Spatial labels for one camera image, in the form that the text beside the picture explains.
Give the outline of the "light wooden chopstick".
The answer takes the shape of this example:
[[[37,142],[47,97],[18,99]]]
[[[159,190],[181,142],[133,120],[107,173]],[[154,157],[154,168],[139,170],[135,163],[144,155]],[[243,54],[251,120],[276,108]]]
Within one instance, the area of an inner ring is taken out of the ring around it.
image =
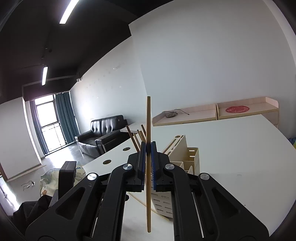
[[[138,135],[139,135],[139,137],[140,137],[141,141],[145,143],[145,142],[146,142],[146,140],[145,140],[145,137],[144,137],[144,134],[143,134],[143,132],[142,132],[142,131],[140,131],[140,130],[137,130],[137,133],[138,133]]]

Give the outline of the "cream plastic utensil holder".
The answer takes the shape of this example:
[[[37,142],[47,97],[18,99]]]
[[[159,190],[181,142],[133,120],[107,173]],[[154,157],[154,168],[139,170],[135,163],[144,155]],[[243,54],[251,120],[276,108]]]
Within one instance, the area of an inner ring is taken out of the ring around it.
[[[197,147],[188,147],[185,135],[175,136],[163,150],[163,153],[168,155],[172,164],[181,167],[186,173],[200,174],[199,149]],[[156,192],[153,188],[151,189],[154,212],[167,218],[173,218],[171,193]]]

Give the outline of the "wooden chopstick separate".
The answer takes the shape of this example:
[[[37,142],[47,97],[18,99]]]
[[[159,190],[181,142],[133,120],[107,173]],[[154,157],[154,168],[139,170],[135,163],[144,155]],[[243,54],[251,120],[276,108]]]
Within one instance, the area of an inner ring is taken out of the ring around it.
[[[142,128],[142,132],[143,132],[143,134],[144,134],[144,137],[146,138],[146,136],[147,136],[147,132],[146,132],[146,130],[145,130],[145,127],[144,127],[144,125],[140,125],[141,126],[141,128]]]

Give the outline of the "dark wooden chopstick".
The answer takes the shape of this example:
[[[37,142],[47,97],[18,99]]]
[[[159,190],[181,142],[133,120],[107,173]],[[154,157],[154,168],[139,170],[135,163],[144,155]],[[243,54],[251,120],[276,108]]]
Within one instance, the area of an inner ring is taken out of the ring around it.
[[[137,143],[136,143],[136,141],[135,141],[135,139],[133,137],[133,133],[130,131],[130,128],[129,128],[128,125],[126,126],[126,129],[127,129],[127,132],[128,132],[128,134],[130,136],[130,139],[131,139],[131,141],[132,141],[132,143],[133,143],[136,151],[139,153],[140,152],[140,149],[139,149],[139,147],[138,147],[138,145],[137,145]]]

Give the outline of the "teal curtain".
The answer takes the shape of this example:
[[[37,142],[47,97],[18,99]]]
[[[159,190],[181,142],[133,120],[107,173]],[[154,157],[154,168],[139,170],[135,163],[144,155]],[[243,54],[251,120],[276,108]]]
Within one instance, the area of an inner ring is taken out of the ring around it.
[[[67,144],[74,142],[79,133],[69,92],[55,95],[57,113]]]

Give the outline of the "black leather sofa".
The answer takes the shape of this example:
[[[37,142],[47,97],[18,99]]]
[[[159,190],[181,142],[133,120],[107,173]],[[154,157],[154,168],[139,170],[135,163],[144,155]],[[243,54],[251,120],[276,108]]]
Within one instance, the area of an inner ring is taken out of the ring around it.
[[[122,115],[92,120],[90,130],[75,137],[81,153],[98,158],[130,138]]]

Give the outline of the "window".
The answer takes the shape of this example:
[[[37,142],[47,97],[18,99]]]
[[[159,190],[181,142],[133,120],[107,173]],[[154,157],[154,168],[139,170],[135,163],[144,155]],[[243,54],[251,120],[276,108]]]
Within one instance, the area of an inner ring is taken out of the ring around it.
[[[30,111],[43,154],[47,155],[67,144],[58,116],[54,94],[30,101]]]

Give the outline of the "ceiling strip light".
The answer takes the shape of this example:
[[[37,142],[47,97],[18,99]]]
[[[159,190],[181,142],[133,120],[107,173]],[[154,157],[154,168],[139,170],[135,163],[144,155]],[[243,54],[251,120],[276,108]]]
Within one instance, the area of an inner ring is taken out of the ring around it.
[[[42,86],[46,84],[47,73],[48,73],[48,66],[45,66],[43,69],[43,75],[42,75]]]

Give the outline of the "red round mat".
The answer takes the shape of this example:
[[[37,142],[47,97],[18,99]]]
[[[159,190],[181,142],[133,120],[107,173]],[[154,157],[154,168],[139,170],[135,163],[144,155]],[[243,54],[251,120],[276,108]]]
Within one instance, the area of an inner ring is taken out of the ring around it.
[[[225,111],[227,113],[245,113],[249,111],[249,107],[245,105],[230,106]]]

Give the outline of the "pink wooden cabinet right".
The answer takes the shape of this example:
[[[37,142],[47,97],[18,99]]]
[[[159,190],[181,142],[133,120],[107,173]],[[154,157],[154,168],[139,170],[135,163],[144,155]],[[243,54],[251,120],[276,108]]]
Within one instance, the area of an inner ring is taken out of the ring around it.
[[[249,111],[245,113],[227,113],[225,110],[230,106],[245,105],[249,107]],[[263,115],[276,128],[279,121],[279,104],[278,101],[270,97],[256,97],[216,104],[217,117],[219,120],[228,118],[239,118],[250,115]]]

